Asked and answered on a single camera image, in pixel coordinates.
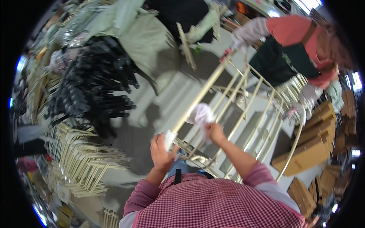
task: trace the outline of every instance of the jeans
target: jeans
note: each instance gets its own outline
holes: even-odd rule
[[[184,154],[184,151],[182,149],[180,149],[178,151],[178,153]],[[186,160],[177,159],[176,161],[174,161],[174,163],[172,163],[172,166],[169,170],[169,175],[167,176],[167,178],[171,177],[172,175],[175,175],[176,169],[181,169],[181,174],[188,173],[189,171],[188,171],[188,165],[186,164]],[[195,173],[203,175],[202,174],[203,172],[205,172],[205,171],[201,169],[199,171],[196,171]]]

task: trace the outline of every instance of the cream metal rack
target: cream metal rack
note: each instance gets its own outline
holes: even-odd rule
[[[192,142],[198,138],[199,130],[195,133],[192,139],[189,140],[189,142],[185,142],[184,140],[177,138],[179,130],[182,128],[183,124],[188,119],[190,113],[194,110],[195,106],[201,102],[201,100],[208,93],[209,90],[213,89],[216,91],[220,91],[221,92],[220,98],[212,108],[213,112],[217,114],[215,122],[218,123],[222,119],[225,112],[227,111],[231,102],[234,101],[236,95],[238,93],[241,93],[244,97],[244,107],[242,108],[242,113],[240,117],[238,118],[236,124],[234,125],[233,129],[228,135],[228,139],[231,139],[232,136],[236,133],[242,121],[246,120],[248,111],[250,110],[250,107],[252,106],[255,98],[258,97],[267,99],[268,102],[265,105],[264,110],[256,112],[254,114],[251,120],[247,123],[245,130],[242,132],[240,136],[240,139],[238,139],[238,141],[236,142],[236,145],[239,144],[238,146],[245,151],[248,149],[249,145],[254,144],[255,145],[254,153],[251,154],[260,162],[264,161],[264,159],[266,158],[270,148],[274,143],[274,139],[276,138],[280,130],[281,124],[283,122],[283,116],[281,112],[286,112],[290,107],[296,107],[298,109],[296,115],[298,117],[297,123],[299,124],[299,130],[296,139],[294,141],[294,144],[289,152],[289,156],[286,160],[286,165],[284,166],[283,170],[280,171],[279,175],[276,178],[276,181],[278,181],[283,175],[283,172],[285,171],[291,157],[293,156],[302,128],[306,122],[306,111],[301,104],[295,103],[296,100],[291,101],[288,97],[285,97],[286,92],[283,92],[283,90],[278,91],[273,86],[271,86],[268,83],[268,81],[266,81],[266,79],[263,78],[262,75],[258,73],[257,70],[255,70],[253,67],[251,67],[247,62],[245,62],[245,70],[243,72],[240,71],[237,67],[235,67],[232,64],[231,59],[236,51],[237,51],[236,49],[233,50],[218,65],[218,67],[214,70],[214,72],[206,81],[201,91],[194,98],[190,106],[186,109],[186,111],[182,114],[179,120],[175,123],[174,127],[165,134],[165,148],[166,150],[168,150],[172,144],[177,144],[185,151],[184,155],[180,155],[179,157],[180,159],[186,159],[191,161],[197,167],[204,169],[205,171],[209,172],[210,174],[212,174],[217,178],[227,178],[227,179],[232,179],[236,182],[242,182],[240,176],[237,173],[233,173],[234,167],[233,165],[229,164],[230,161],[228,161],[227,159],[223,162],[223,164],[218,164],[220,166],[220,170],[224,173],[224,176],[220,175],[216,171],[216,167],[214,168],[214,166],[217,165],[216,163],[217,157],[222,152],[221,148],[215,153],[215,155],[212,158],[203,156],[201,154],[200,155],[196,154],[196,152],[204,144],[204,139],[202,139],[194,148],[191,146]],[[231,65],[237,72],[232,78],[232,80],[229,82],[227,87],[214,85],[215,81],[220,77],[221,73],[229,65]],[[259,82],[252,93],[249,93],[246,90],[247,76],[250,70],[252,70],[259,76],[258,77]],[[238,84],[233,88],[234,82],[239,78],[239,76],[241,76],[241,78],[239,79]],[[271,88],[271,91],[267,95],[258,94],[260,85],[263,82]],[[302,81],[302,83],[298,85],[296,88],[294,88],[294,90],[300,89],[305,85],[305,83],[306,82]],[[271,110],[274,110],[276,114],[272,115],[270,120],[267,120],[267,113],[269,107],[272,107]]]

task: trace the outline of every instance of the black apron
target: black apron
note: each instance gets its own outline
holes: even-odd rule
[[[307,33],[300,43],[283,47],[270,35],[265,43],[252,57],[250,65],[256,69],[273,87],[281,85],[297,73],[306,78],[318,77],[321,73],[311,62],[304,45],[314,33],[317,24],[312,21]],[[332,70],[330,64],[322,72]]]

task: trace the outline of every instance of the red object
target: red object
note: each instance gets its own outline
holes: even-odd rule
[[[247,185],[207,179],[196,173],[175,176],[161,185],[157,199],[136,215],[132,227],[304,228],[304,217]]]
[[[232,52],[232,50],[230,48],[227,48],[226,50],[224,50],[223,56],[220,58],[219,62],[222,62],[226,58],[226,56],[231,52]]]
[[[53,159],[51,158],[51,156],[49,156],[48,154],[45,155],[45,158],[47,161],[51,162]]]
[[[32,158],[29,158],[27,156],[23,158],[18,158],[17,166],[23,173],[33,173],[38,169],[36,162]]]

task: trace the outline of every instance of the pink long-sleeve shirt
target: pink long-sleeve shirt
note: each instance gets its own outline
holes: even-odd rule
[[[281,202],[294,214],[300,214],[298,205],[290,198],[287,192],[279,188],[264,164],[257,164],[243,180],[243,183]],[[141,179],[124,205],[123,219],[119,223],[119,228],[132,227],[137,212],[152,204],[159,194],[159,187]]]

